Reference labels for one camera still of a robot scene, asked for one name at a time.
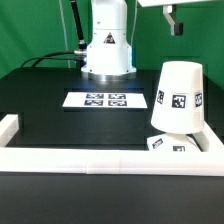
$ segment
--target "robot logo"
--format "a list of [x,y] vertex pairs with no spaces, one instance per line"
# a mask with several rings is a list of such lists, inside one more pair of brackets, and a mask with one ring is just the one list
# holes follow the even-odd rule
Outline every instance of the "robot logo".
[[105,44],[115,44],[114,38],[111,33],[108,34],[107,38],[104,41]]

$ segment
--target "white cup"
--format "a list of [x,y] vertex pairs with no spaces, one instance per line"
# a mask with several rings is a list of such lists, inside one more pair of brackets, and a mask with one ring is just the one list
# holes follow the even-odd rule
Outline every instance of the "white cup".
[[201,64],[185,61],[163,64],[151,124],[168,133],[202,131],[204,103]]

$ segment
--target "black tabletop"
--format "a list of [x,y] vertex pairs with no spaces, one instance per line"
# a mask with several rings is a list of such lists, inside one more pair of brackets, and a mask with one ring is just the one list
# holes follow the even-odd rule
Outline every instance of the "black tabletop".
[[[158,77],[142,71],[135,80],[105,83],[82,79],[77,70],[15,70],[0,81],[0,111],[20,118],[9,145],[145,150],[158,132],[150,124]],[[148,108],[63,108],[68,92],[142,93]]]
[[[17,69],[0,80],[0,116],[17,113],[14,147],[147,150],[159,71],[100,83],[77,70]],[[222,139],[223,91],[205,80],[205,117]],[[68,109],[68,92],[143,93],[147,109]],[[0,223],[222,224],[224,178],[0,173]]]

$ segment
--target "black cable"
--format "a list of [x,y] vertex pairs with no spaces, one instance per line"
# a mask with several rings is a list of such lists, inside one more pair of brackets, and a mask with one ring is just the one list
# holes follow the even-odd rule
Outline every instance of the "black cable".
[[21,68],[24,67],[24,65],[26,65],[28,62],[30,61],[34,61],[34,60],[38,60],[39,63],[45,59],[48,60],[59,60],[59,61],[66,61],[66,60],[70,60],[70,61],[74,61],[74,58],[52,58],[52,57],[37,57],[37,58],[30,58],[29,60],[26,60],[25,62],[23,62],[23,64],[21,65]]
[[70,0],[70,2],[71,2],[71,6],[72,6],[72,11],[73,11],[74,19],[75,19],[75,24],[76,24],[77,35],[78,35],[78,39],[79,39],[79,49],[84,50],[84,49],[86,49],[87,45],[84,40],[78,5],[77,5],[76,0]]
[[36,67],[37,64],[39,64],[41,61],[44,60],[44,57],[53,57],[53,56],[60,56],[60,55],[66,55],[66,54],[72,54],[74,55],[74,51],[61,51],[61,52],[55,52],[51,54],[44,55],[43,57],[40,57],[31,67]]

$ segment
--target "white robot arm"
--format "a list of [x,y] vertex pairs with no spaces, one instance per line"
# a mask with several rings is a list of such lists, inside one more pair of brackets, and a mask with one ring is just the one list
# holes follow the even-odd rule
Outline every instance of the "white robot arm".
[[183,35],[183,23],[178,23],[175,17],[176,4],[208,2],[216,0],[138,0],[142,7],[163,6],[163,14],[171,25],[171,35]]
[[[172,4],[214,0],[138,0],[143,7],[164,6],[164,15],[173,35],[182,34]],[[91,0],[93,39],[87,47],[87,63],[82,67],[86,78],[101,81],[133,78],[132,49],[126,40],[127,4],[125,0]]]
[[138,0],[142,7],[152,7],[160,5],[174,5],[193,2],[208,2],[214,0]]

